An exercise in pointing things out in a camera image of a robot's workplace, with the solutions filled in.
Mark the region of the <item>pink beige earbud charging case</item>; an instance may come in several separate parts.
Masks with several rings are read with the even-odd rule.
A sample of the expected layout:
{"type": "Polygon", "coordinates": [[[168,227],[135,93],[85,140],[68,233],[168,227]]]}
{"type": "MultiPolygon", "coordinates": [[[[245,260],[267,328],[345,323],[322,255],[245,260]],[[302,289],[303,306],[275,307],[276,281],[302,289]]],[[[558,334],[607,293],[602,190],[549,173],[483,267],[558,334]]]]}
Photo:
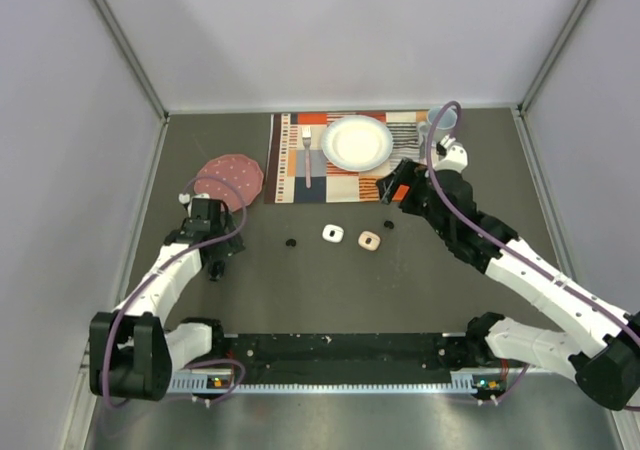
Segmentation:
{"type": "Polygon", "coordinates": [[[380,244],[381,237],[372,231],[365,230],[358,237],[358,245],[367,251],[376,251],[380,244]]]}

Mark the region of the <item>white earbud charging case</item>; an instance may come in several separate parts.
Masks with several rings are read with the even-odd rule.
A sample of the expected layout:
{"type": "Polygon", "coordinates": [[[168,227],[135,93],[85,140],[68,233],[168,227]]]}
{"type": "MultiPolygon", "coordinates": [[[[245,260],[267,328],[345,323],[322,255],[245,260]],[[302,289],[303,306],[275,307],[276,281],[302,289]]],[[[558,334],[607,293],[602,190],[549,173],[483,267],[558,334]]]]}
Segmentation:
{"type": "Polygon", "coordinates": [[[344,229],[335,224],[327,224],[324,226],[321,236],[327,242],[340,243],[344,238],[344,229]]]}

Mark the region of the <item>black earbud case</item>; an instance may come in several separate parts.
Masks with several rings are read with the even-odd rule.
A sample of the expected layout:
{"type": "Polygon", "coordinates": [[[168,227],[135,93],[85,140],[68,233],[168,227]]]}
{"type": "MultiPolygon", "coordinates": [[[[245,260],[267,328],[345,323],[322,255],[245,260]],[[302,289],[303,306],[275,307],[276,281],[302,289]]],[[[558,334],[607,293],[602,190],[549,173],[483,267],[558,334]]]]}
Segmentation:
{"type": "Polygon", "coordinates": [[[225,262],[215,261],[208,265],[208,278],[210,281],[218,282],[225,273],[225,262]]]}

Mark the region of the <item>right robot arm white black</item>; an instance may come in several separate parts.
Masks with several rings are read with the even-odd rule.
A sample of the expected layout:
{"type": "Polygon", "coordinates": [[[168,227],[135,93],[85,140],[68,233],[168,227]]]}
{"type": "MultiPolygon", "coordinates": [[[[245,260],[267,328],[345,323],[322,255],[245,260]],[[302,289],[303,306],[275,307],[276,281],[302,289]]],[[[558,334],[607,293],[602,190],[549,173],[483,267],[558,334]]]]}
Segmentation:
{"type": "Polygon", "coordinates": [[[574,382],[610,410],[631,410],[639,394],[639,317],[581,287],[500,219],[478,210],[458,170],[409,159],[377,180],[382,203],[400,188],[402,212],[424,218],[459,261],[506,286],[552,320],[557,331],[487,313],[472,320],[466,350],[476,364],[518,360],[574,382]]]}

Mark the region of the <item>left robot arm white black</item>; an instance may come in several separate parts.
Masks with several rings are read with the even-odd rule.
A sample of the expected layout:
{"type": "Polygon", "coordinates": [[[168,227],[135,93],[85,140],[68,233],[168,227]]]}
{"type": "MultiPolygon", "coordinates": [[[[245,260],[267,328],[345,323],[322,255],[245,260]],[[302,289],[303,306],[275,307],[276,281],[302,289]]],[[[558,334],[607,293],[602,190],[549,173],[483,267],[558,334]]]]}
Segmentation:
{"type": "Polygon", "coordinates": [[[219,321],[188,318],[175,330],[166,319],[187,284],[205,272],[214,281],[244,245],[228,205],[202,194],[183,198],[187,215],[164,239],[151,269],[129,297],[89,326],[89,388],[112,398],[159,401],[173,374],[194,360],[216,366],[227,344],[219,321]]]}

